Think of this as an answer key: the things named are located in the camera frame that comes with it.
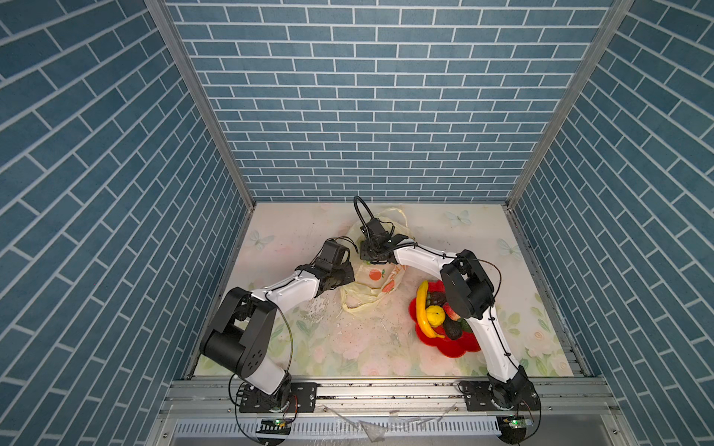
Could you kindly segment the yellow banana toy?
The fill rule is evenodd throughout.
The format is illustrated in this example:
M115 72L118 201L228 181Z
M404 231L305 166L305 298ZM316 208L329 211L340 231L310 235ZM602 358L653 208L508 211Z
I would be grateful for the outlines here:
M415 303L415 310L416 310L416 322L418 323L418 326L424 334L424 336L427 336L427 338L444 338L443 334L438 334L434 328L430 326L430 324L427 321L426 318L426 308L427 306L427 297L429 293L429 286L430 284L427 281L424 281L420 284L418 288L418 293L416 293L416 303Z

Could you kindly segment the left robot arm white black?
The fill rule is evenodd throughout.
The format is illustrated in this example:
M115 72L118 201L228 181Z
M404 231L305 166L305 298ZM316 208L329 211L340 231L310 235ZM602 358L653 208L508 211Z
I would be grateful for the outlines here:
M266 288L247 291L236 287L224 297L208 325L200 352L257 390L280 400L291 377L268 358L276 317L353 281L353 266L348 260L340 264L316 260Z

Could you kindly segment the red flower-shaped plastic plate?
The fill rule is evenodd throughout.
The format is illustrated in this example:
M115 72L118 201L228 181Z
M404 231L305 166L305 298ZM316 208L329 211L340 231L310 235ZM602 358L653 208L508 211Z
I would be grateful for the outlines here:
M433 292L446 293L444 284L441 281L428 282L428 283L430 284L429 293L433 293ZM454 340L449 339L444 334L444 329L442 329L442 326L439 326L439 327L434 328L434 330L438 334L444 335L444 338L427 338L427 336L424 336L424 334L422 334L422 332L418 326L418 323L417 323L416 310L415 310L416 297L409 303L408 312L409 312L411 319L415 323L416 336L423 344L425 344L429 347L438 349L438 351L440 351L440 353L442 353L442 355L446 356L447 358L451 358L451 359L460 358L468 352L476 353L481 350L479 342L477 341L476 337L474 336L474 333L466 333L463 331L463 335L461 336L461 338L459 338L459 340L454 341Z

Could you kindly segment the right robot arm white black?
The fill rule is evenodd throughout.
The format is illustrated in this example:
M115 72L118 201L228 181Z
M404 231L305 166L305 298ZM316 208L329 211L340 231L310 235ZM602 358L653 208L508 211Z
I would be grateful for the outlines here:
M370 262L394 263L438 276L444 284L447 303L468 323L485 355L493 387L511 393L524 390L529 382L517 362L496 314L496 288L481 260L469 250L460 253L437 251L401 235L398 242L362 241L360 258Z

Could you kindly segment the yellowish plastic fruit-print bag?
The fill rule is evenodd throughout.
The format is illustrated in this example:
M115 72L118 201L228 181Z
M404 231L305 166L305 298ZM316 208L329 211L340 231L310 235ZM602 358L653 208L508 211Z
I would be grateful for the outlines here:
M396 233L412 235L405 212L401 208L385 208L377 213L377 217L387 223L393 223ZM346 234L357 245L366 239L360 230L361 226L359 221L355 222ZM356 314L376 306L384 297L393 295L403 282L407 267L394 263L372 264L361 260L354 246L350 245L349 249L354 282L340 287L340 298L343 310Z

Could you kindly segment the yellow lemon toy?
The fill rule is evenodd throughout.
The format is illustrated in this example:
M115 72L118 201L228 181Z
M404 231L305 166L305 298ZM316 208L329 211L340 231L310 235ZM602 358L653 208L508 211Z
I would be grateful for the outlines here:
M446 320L446 312L441 306L429 306L426 308L426 318L432 328L442 326Z

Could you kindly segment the dark mangosteen toy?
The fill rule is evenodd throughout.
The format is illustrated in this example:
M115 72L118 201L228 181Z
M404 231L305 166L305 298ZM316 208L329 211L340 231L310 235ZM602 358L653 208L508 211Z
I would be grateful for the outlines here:
M442 307L446 304L446 294L444 292L428 293L427 306Z

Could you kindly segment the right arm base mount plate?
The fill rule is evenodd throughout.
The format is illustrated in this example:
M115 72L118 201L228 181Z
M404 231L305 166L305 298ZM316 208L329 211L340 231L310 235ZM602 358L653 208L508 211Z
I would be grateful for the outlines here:
M522 379L507 383L497 380L462 380L457 389L463 395L469 412L536 412L542 409L534 384Z

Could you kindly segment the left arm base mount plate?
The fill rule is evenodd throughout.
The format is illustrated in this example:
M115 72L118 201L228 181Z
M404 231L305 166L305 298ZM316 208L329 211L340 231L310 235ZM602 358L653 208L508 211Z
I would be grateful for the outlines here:
M318 385L315 382L292 382L268 394L255 386L241 384L238 411L242 414L313 413Z

